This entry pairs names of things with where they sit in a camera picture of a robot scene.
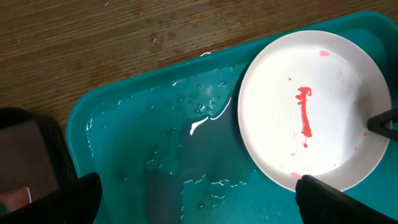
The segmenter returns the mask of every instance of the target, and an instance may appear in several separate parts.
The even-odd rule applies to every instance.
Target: wooden table
[[[0,106],[55,118],[101,85],[398,0],[2,0]]]

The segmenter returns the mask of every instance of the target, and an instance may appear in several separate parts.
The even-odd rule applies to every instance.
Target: teal tray
[[[339,34],[364,49],[398,106],[398,28],[391,20],[359,12],[301,30],[308,29]],[[236,117],[245,69],[282,35],[102,86],[78,101],[67,143],[79,177],[101,176],[96,223],[302,222],[295,194],[249,157]],[[192,132],[192,124],[206,118]],[[373,173],[346,193],[398,220],[397,161],[398,144],[391,142]]]

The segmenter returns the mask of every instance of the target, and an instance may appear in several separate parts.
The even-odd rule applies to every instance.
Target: tray rim
[[[122,80],[119,80],[119,81],[116,81],[116,82],[113,82],[113,83],[109,83],[109,84],[106,84],[106,85],[103,85],[103,86],[99,86],[99,87],[96,87],[96,88],[90,90],[89,92],[85,93],[75,103],[75,105],[73,106],[73,108],[72,108],[72,110],[71,110],[71,112],[69,114],[69,117],[67,119],[67,127],[66,127],[66,133],[65,133],[66,142],[67,142],[68,151],[70,153],[70,156],[71,156],[71,159],[72,159],[73,166],[75,168],[77,177],[81,177],[81,176],[83,176],[83,174],[80,173],[79,164],[78,164],[78,161],[77,161],[77,158],[76,158],[76,154],[75,154],[75,147],[72,144],[72,140],[71,140],[72,139],[71,124],[75,120],[75,117],[77,116],[80,108],[88,100],[90,100],[92,97],[94,97],[95,95],[97,95],[99,93],[102,93],[104,91],[108,91],[108,90],[112,90],[112,89],[115,89],[115,88],[119,88],[119,87],[124,86],[124,85],[130,85],[132,83],[139,82],[141,80],[152,78],[152,77],[154,77],[154,76],[156,76],[158,74],[169,72],[171,70],[174,70],[174,69],[177,69],[177,68],[181,68],[181,67],[193,64],[193,63],[200,63],[200,62],[205,61],[205,60],[210,60],[211,58],[220,57],[222,55],[230,54],[230,52],[233,51],[233,50],[237,50],[238,48],[244,47],[244,46],[249,45],[249,44],[260,43],[260,42],[264,41],[265,39],[269,39],[269,38],[275,38],[276,39],[276,38],[278,38],[280,36],[289,34],[291,32],[296,32],[296,31],[299,31],[299,30],[310,30],[310,29],[319,30],[320,26],[327,26],[328,24],[335,23],[335,22],[348,21],[348,20],[354,19],[355,17],[376,17],[376,18],[384,21],[389,26],[391,26],[398,33],[398,26],[394,23],[394,21],[392,21],[389,17],[385,16],[384,14],[381,14],[380,12],[376,12],[376,11],[359,11],[359,12],[355,12],[355,13],[348,14],[348,15],[345,15],[345,16],[341,16],[341,17],[337,17],[337,18],[334,18],[334,19],[330,19],[330,20],[327,20],[327,21],[323,21],[323,22],[319,22],[319,23],[316,23],[316,24],[312,24],[312,25],[309,25],[309,26],[306,26],[306,27],[301,27],[301,28],[298,28],[298,29],[292,29],[292,30],[289,30],[287,32],[282,32],[280,34],[270,35],[270,36],[267,36],[267,37],[264,37],[264,38],[261,38],[261,39],[257,39],[257,40],[254,40],[254,41],[250,41],[250,42],[238,44],[238,45],[235,45],[235,46],[231,46],[231,47],[228,47],[228,48],[216,51],[216,52],[212,52],[209,55],[204,55],[204,56],[191,58],[191,59],[188,59],[188,60],[185,60],[185,61],[182,61],[182,62],[175,63],[173,65],[169,65],[169,66],[166,66],[166,67],[163,67],[163,68],[158,68],[158,69],[155,69],[153,71],[149,71],[147,73],[136,75],[136,76],[131,77],[131,78],[122,79]]]

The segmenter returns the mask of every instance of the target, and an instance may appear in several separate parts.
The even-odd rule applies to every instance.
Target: pink stain
[[[326,50],[321,50],[319,51],[319,55],[321,55],[321,57],[328,57],[330,56],[330,53],[327,52]]]
[[[301,179],[303,176],[301,176],[300,174],[296,173],[296,172],[291,172],[289,173],[289,176],[293,179]]]
[[[301,92],[301,94],[296,95],[296,98],[300,100],[297,104],[301,105],[301,119],[303,123],[303,130],[301,133],[305,136],[305,142],[303,146],[308,147],[307,138],[312,137],[312,133],[310,128],[310,123],[308,122],[308,117],[307,117],[306,102],[307,102],[307,95],[311,96],[312,91],[310,87],[300,87],[298,90]]]

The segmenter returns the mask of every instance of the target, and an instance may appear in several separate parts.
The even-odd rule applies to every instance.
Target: red stain
[[[330,56],[330,53],[327,52],[326,50],[321,50],[319,51],[319,55],[321,55],[321,57],[327,57]]]
[[[296,172],[291,172],[289,173],[289,176],[293,179],[301,179],[303,176],[301,176],[300,174],[296,173]]]
[[[310,123],[308,122],[308,117],[307,117],[306,102],[307,102],[307,95],[311,96],[312,91],[310,87],[300,87],[298,90],[301,92],[301,94],[296,96],[296,98],[300,100],[297,104],[301,105],[301,119],[303,123],[303,131],[301,133],[305,136],[305,142],[303,146],[308,147],[307,138],[312,137],[312,133],[310,128]]]

